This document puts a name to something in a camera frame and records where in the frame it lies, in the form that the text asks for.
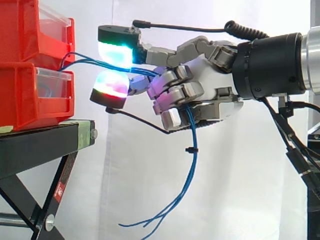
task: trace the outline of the white backdrop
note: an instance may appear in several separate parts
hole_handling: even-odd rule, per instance
[[[290,0],[114,0],[113,24],[129,26],[133,19],[203,28],[221,28],[235,20],[275,36],[306,33],[310,4],[308,0],[294,4]],[[175,49],[198,35],[146,29],[142,41]],[[207,37],[236,41],[226,34]],[[125,110],[161,124],[146,95],[129,98]],[[181,191],[192,162],[184,152],[192,144],[191,133],[163,135],[124,116],[112,116],[109,123],[99,239],[138,240],[154,225],[117,224],[153,217]],[[297,111],[291,123],[305,141],[307,112]],[[191,187],[150,239],[307,238],[306,189],[285,157],[285,146],[263,104],[248,101],[229,120],[197,132],[199,158]]]
[[[143,19],[208,28],[220,28],[233,19],[270,35],[305,33],[310,19],[308,0],[294,4],[290,0],[41,1],[75,19],[76,50],[94,58],[99,57],[97,27],[111,24],[112,18],[114,24],[126,26],[133,19]],[[195,36],[182,31],[143,31],[145,42],[173,49]],[[234,41],[223,34],[207,36]],[[191,133],[164,136],[115,116],[107,146],[108,116],[103,107],[89,101],[101,70],[83,65],[73,70],[75,117],[94,119],[99,137],[95,146],[78,155],[56,225],[66,240],[141,239],[151,228],[125,229],[117,224],[154,216],[180,192],[192,161],[184,152],[192,144]],[[125,109],[160,125],[146,95],[131,97]],[[291,122],[305,140],[307,114],[301,110]],[[151,239],[306,239],[305,187],[285,158],[285,147],[264,106],[246,102],[228,121],[200,129],[198,139],[198,166],[189,192]],[[54,161],[20,174],[40,204],[57,166]],[[0,209],[10,208],[0,202]],[[3,240],[27,240],[31,235],[28,230],[9,227],[1,227],[0,233]]]

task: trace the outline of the cable tie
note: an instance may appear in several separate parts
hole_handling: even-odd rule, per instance
[[[195,154],[199,152],[199,149],[196,147],[190,146],[186,148],[185,151],[188,152],[189,154]]]

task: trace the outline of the red plastic drawer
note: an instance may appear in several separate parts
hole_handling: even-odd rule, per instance
[[[75,51],[74,20],[38,0],[0,0],[0,33],[0,62],[58,70],[65,54]],[[71,55],[66,63],[74,60]]]
[[[54,126],[74,115],[72,72],[0,63],[0,86],[0,132]]]

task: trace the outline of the led light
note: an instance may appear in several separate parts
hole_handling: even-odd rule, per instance
[[[133,50],[127,46],[118,46],[98,42],[99,54],[108,64],[130,69],[133,66]]]
[[[105,70],[98,75],[93,88],[103,94],[126,98],[129,86],[130,81],[125,73]]]

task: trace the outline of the blue cable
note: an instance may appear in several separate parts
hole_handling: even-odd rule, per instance
[[[76,60],[74,62],[71,62],[69,65],[65,66],[65,61],[70,55],[77,55],[77,56],[82,57],[83,59]],[[111,70],[115,70],[115,71],[119,71],[119,72],[141,74],[141,75],[146,75],[146,76],[150,76],[150,77],[155,77],[155,76],[158,75],[155,71],[151,71],[151,70],[144,69],[144,68],[139,68],[139,67],[132,67],[132,68],[117,67],[117,66],[111,65],[109,63],[106,63],[104,61],[95,60],[95,59],[93,59],[91,57],[88,57],[86,55],[83,55],[83,54],[80,54],[80,53],[77,53],[77,52],[68,52],[62,58],[59,72],[64,71],[65,69],[69,68],[70,66],[72,66],[74,64],[78,64],[78,63],[92,64],[92,65],[96,65],[96,66],[99,66],[99,67],[103,67],[103,68],[106,68],[106,69],[111,69]]]
[[[188,176],[186,178],[185,184],[182,188],[182,191],[179,193],[179,195],[169,204],[167,205],[161,212],[159,212],[156,216],[154,216],[153,218],[144,220],[144,221],[140,221],[134,224],[129,224],[129,225],[124,225],[124,224],[119,224],[119,226],[121,227],[125,227],[125,228],[129,228],[129,227],[133,227],[133,226],[137,226],[140,224],[144,224],[143,227],[145,228],[147,225],[149,225],[150,223],[152,223],[154,220],[160,219],[160,221],[158,222],[158,224],[156,225],[156,227],[152,230],[152,232],[150,232],[147,236],[145,236],[144,238],[142,238],[142,240],[146,240],[148,239],[151,235],[153,235],[156,230],[159,228],[159,226],[161,225],[162,221],[165,219],[165,217],[173,210],[175,209],[175,207],[180,203],[180,201],[182,200],[182,198],[185,196],[186,192],[188,191],[190,184],[194,178],[194,174],[195,174],[195,170],[196,170],[196,165],[197,165],[197,159],[198,159],[198,152],[196,151],[198,149],[198,141],[197,141],[197,133],[196,133],[196,123],[194,121],[191,109],[189,106],[186,106],[186,112],[190,121],[190,125],[191,125],[191,130],[192,130],[192,140],[193,140],[193,149],[195,150],[193,152],[193,160],[192,160],[192,165],[190,168],[190,171],[188,173]]]

